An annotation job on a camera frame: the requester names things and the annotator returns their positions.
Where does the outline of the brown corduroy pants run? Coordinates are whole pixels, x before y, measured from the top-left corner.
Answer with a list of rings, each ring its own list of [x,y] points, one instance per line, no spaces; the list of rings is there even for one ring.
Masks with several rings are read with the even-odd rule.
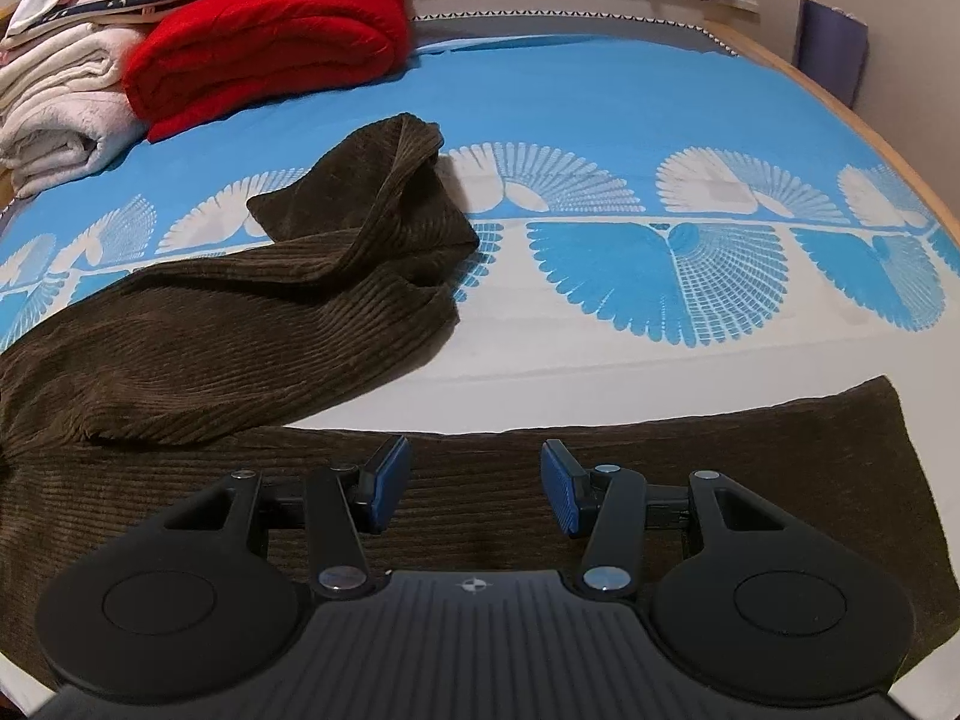
[[[301,476],[370,433],[305,416],[410,371],[457,319],[477,247],[438,174],[441,135],[400,114],[257,197],[270,244],[137,271],[2,356],[2,650],[43,684],[34,615],[83,554],[236,468]],[[563,431],[659,484],[713,466],[884,567],[916,611],[911,656],[958,629],[958,583],[893,385],[709,418]]]

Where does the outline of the blue white patterned bedsheet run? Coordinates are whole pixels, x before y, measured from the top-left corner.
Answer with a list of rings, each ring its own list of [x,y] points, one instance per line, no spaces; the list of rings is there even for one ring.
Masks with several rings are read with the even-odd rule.
[[[406,110],[477,231],[438,356],[331,427],[601,424],[885,377],[958,413],[958,252],[911,188],[777,71],[612,37],[423,50],[392,82],[252,107],[39,195],[2,239],[13,341],[139,266],[265,242],[247,202]]]

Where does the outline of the white folded towel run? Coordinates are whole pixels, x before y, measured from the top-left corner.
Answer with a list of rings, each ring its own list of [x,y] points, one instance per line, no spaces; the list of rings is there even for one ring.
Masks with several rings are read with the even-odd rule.
[[[103,171],[145,135],[122,88],[144,40],[140,28],[86,23],[3,65],[2,167],[15,199]]]

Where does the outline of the grey mattress with trim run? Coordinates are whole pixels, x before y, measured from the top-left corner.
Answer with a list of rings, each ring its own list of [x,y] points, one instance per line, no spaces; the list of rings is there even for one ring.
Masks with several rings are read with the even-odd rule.
[[[664,44],[677,49],[737,57],[732,46],[704,26],[656,16],[617,15],[578,10],[470,10],[415,16],[412,21],[416,54],[444,47],[539,41],[550,36],[617,37]]]

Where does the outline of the red knitted blanket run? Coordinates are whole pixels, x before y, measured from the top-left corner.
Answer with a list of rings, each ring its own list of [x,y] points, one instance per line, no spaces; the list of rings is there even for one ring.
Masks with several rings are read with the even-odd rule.
[[[197,0],[125,60],[156,143],[267,99],[374,82],[405,67],[407,0]]]

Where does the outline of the purple rolled mat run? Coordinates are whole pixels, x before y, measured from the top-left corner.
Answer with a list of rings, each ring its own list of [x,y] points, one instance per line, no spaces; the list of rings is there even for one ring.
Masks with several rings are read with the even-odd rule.
[[[845,106],[856,104],[869,59],[869,28],[851,13],[800,0],[793,66]]]

